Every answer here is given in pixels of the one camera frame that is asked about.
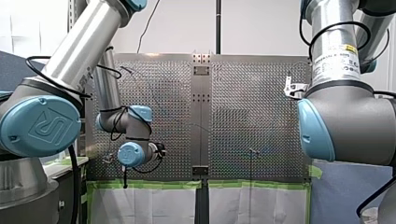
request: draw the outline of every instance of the aluminum tube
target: aluminum tube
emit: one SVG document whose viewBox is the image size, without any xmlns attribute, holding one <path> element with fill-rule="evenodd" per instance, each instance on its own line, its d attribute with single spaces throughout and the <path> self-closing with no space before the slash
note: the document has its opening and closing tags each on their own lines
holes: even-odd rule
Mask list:
<svg viewBox="0 0 396 224">
<path fill-rule="evenodd" d="M 363 49 L 359 50 L 359 61 L 361 66 L 369 63 L 375 56 L 375 52 L 381 43 L 382 37 L 386 34 L 389 25 L 392 23 L 394 15 L 384 17 L 374 17 L 363 13 L 361 15 L 361 23 L 365 24 L 371 31 L 372 36 L 369 43 Z M 367 40 L 366 32 L 359 28 L 356 33 L 358 46 Z"/>
<path fill-rule="evenodd" d="M 114 69 L 112 49 L 105 52 L 99 64 Z M 100 110 L 114 109 L 121 106 L 120 91 L 116 76 L 117 74 L 100 67 L 97 67 L 93 73 L 95 88 L 99 94 Z"/>
<path fill-rule="evenodd" d="M 61 85 L 83 91 L 120 23 L 117 9 L 107 1 L 92 0 L 43 68 L 43 74 Z"/>
<path fill-rule="evenodd" d="M 313 0 L 306 11 L 307 19 L 312 25 L 313 36 L 329 25 L 341 21 L 353 21 L 353 13 L 358 4 L 358 0 Z M 335 26 L 322 34 L 313 46 L 312 85 L 332 80 L 360 80 L 356 47 L 354 25 Z M 355 51 L 354 54 L 350 54 L 347 49 Z M 352 60 L 353 66 L 346 64 L 349 60 Z"/>
</svg>

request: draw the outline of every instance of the blue joint cap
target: blue joint cap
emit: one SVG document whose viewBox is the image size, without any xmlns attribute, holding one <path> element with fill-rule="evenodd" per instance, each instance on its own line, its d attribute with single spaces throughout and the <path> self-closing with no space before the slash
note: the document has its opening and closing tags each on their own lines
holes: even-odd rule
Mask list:
<svg viewBox="0 0 396 224">
<path fill-rule="evenodd" d="M 332 139 L 315 106 L 307 99 L 298 103 L 300 140 L 304 153 L 313 159 L 335 160 Z"/>
<path fill-rule="evenodd" d="M 145 105 L 131 105 L 129 106 L 129 110 L 128 113 L 136 118 L 136 119 L 140 119 L 140 117 L 142 117 L 142 119 L 144 119 L 146 122 L 152 122 L 152 110 L 150 107 L 145 106 Z"/>
<path fill-rule="evenodd" d="M 145 9 L 148 4 L 147 0 L 126 0 L 128 6 L 135 12 Z"/>
<path fill-rule="evenodd" d="M 137 143 L 127 142 L 120 147 L 118 159 L 125 167 L 136 167 L 143 164 L 145 160 L 145 152 Z"/>
<path fill-rule="evenodd" d="M 366 73 L 372 73 L 372 72 L 374 72 L 375 69 L 376 69 L 376 60 L 374 60 L 373 62 L 371 62 L 369 64 L 369 67 L 367 68 Z"/>
<path fill-rule="evenodd" d="M 22 157 L 64 151 L 79 135 L 78 110 L 58 96 L 35 96 L 12 106 L 0 120 L 0 144 Z"/>
<path fill-rule="evenodd" d="M 98 114 L 98 116 L 96 116 L 95 128 L 96 128 L 97 130 L 100 130 L 100 131 L 104 131 L 104 130 L 105 130 L 105 129 L 102 127 L 102 124 L 101 124 L 101 122 L 100 122 L 100 114 Z"/>
</svg>

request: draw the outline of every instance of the label sticker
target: label sticker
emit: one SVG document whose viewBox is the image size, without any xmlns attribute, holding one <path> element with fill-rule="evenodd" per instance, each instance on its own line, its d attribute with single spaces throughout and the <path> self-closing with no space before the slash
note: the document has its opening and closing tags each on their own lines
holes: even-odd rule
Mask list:
<svg viewBox="0 0 396 224">
<path fill-rule="evenodd" d="M 353 49 L 331 50 L 320 55 L 314 62 L 315 77 L 360 75 L 358 55 Z"/>
<path fill-rule="evenodd" d="M 355 54 L 358 54 L 358 50 L 353 47 L 352 45 L 336 45 L 336 46 L 331 46 L 328 48 L 328 50 L 348 50 L 350 52 L 353 52 Z"/>
</svg>

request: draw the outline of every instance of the white fabric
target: white fabric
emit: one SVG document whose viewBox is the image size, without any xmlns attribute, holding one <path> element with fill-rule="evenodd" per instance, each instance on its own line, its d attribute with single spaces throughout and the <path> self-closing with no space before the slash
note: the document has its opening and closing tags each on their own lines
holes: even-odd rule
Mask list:
<svg viewBox="0 0 396 224">
<path fill-rule="evenodd" d="M 210 223 L 305 224 L 306 197 L 306 190 L 210 189 Z M 97 189 L 92 196 L 95 224 L 193 224 L 194 216 L 195 189 Z"/>
<path fill-rule="evenodd" d="M 306 190 L 210 189 L 210 223 L 305 224 L 306 197 Z"/>
<path fill-rule="evenodd" d="M 195 189 L 97 189 L 91 223 L 194 223 Z"/>
</svg>

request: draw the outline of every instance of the green tape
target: green tape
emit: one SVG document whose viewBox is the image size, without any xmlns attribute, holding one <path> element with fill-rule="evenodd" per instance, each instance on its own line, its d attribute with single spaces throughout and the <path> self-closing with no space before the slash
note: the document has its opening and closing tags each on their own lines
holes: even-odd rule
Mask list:
<svg viewBox="0 0 396 224">
<path fill-rule="evenodd" d="M 321 177 L 323 175 L 323 171 L 320 170 L 320 168 L 318 168 L 317 166 L 309 165 L 309 175 L 311 177 L 315 177 L 317 179 L 321 179 Z"/>
<path fill-rule="evenodd" d="M 308 183 L 306 189 L 305 224 L 311 223 L 311 190 L 312 184 Z"/>
<path fill-rule="evenodd" d="M 87 194 L 81 195 L 81 203 L 87 202 Z"/>
<path fill-rule="evenodd" d="M 87 219 L 88 223 L 91 224 L 91 208 L 92 208 L 92 196 L 93 196 L 93 185 L 87 183 Z"/>
<path fill-rule="evenodd" d="M 128 189 L 198 189 L 200 181 L 159 182 L 147 180 L 128 180 Z M 93 189 L 123 189 L 123 180 L 88 181 L 87 186 Z"/>
<path fill-rule="evenodd" d="M 303 190 L 309 188 L 309 184 L 279 183 L 273 181 L 249 181 L 249 180 L 209 180 L 212 189 L 253 187 L 261 189 L 291 189 Z"/>
<path fill-rule="evenodd" d="M 84 159 L 86 159 L 85 157 L 77 157 L 77 161 L 83 161 Z M 66 158 L 64 160 L 61 161 L 61 165 L 72 165 L 72 162 L 70 161 L 70 158 Z"/>
</svg>

